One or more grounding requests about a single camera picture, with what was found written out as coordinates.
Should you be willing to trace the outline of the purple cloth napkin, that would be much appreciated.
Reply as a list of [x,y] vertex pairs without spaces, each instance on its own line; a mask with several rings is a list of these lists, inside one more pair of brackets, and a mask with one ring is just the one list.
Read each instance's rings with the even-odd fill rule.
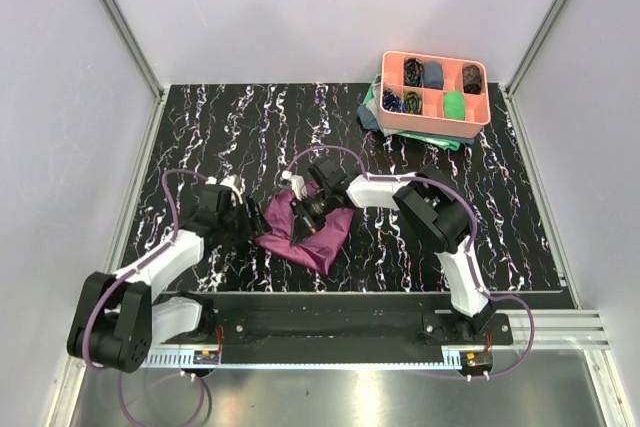
[[272,197],[264,214],[271,231],[257,237],[255,243],[273,255],[327,275],[348,237],[354,210],[335,209],[327,215],[325,226],[318,233],[294,244],[294,216],[290,206],[293,200],[295,194],[292,190]]

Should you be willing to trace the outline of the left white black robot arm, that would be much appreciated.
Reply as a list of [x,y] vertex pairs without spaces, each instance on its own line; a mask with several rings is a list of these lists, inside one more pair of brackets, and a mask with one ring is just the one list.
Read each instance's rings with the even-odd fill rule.
[[268,227],[236,175],[207,179],[199,201],[164,244],[111,274],[85,280],[66,342],[67,353],[95,368],[136,371],[155,346],[185,334],[196,343],[215,333],[213,305],[182,293],[158,296],[224,243],[242,244]]

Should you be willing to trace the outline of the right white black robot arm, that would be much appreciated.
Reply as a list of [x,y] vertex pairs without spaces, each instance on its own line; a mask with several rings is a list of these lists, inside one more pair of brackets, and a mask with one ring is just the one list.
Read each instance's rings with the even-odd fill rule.
[[294,199],[292,242],[319,234],[339,208],[384,208],[404,217],[412,232],[431,248],[448,282],[452,319],[445,328],[466,343],[476,343],[490,330],[495,308],[488,298],[475,252],[477,221],[458,190],[434,167],[401,175],[349,173],[328,160],[313,163],[308,173],[316,190],[287,169],[281,179]]

